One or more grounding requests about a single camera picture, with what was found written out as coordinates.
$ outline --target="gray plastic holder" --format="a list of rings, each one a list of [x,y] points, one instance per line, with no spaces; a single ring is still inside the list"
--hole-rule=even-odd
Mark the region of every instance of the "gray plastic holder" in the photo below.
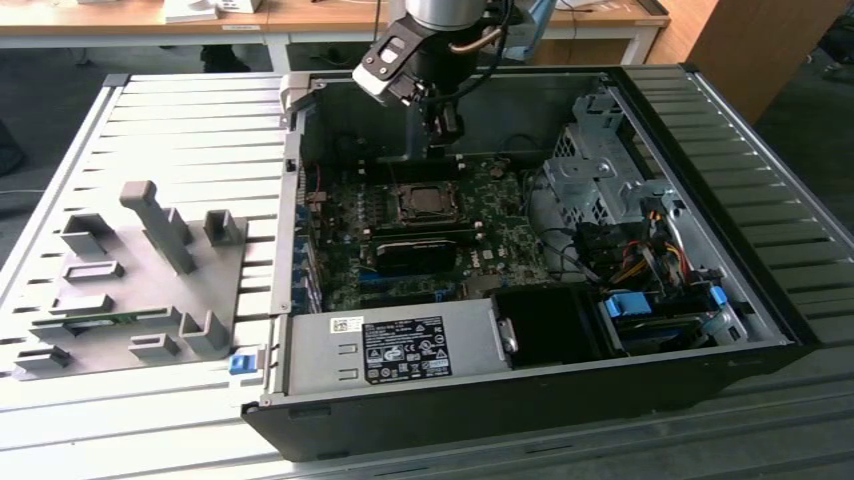
[[[201,326],[196,323],[192,315],[185,313],[179,331],[180,338],[196,353],[215,352],[228,344],[228,330],[209,310]]]

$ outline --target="green circuit board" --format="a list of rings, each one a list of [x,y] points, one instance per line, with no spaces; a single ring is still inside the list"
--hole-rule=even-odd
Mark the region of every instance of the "green circuit board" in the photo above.
[[[492,288],[548,282],[536,236],[522,215],[524,176],[495,160],[468,161],[454,181],[344,184],[315,206],[324,311],[482,298]],[[398,192],[436,186],[452,192],[448,223],[478,223],[479,239],[456,249],[454,268],[432,274],[381,277],[372,264],[365,229],[406,229]]]

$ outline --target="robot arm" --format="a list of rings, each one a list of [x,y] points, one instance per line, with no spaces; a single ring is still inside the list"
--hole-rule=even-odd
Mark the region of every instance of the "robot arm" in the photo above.
[[[554,3],[536,0],[531,12],[550,13]],[[488,80],[506,52],[511,27],[530,28],[531,18],[514,0],[406,0],[403,17],[371,46],[352,77],[381,103],[418,106],[431,146],[450,145],[463,135],[458,101]],[[548,16],[540,20],[544,25]],[[463,85],[476,72],[478,52],[492,43],[495,61]]]

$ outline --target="blue latch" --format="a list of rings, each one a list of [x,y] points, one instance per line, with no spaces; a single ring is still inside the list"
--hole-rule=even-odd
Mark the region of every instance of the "blue latch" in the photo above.
[[[604,301],[611,318],[652,313],[652,307],[642,292],[615,293]]]
[[[257,372],[257,355],[232,355],[228,361],[228,373],[241,375]]]
[[[726,292],[723,291],[723,289],[715,286],[715,287],[711,287],[708,292],[711,293],[711,298],[714,298],[718,306],[722,307],[723,305],[726,305],[727,298],[726,298]]]

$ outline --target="warning label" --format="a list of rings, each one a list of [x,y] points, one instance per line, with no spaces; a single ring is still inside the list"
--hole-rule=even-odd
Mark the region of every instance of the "warning label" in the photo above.
[[[451,375],[442,317],[361,325],[364,371],[372,385]]]

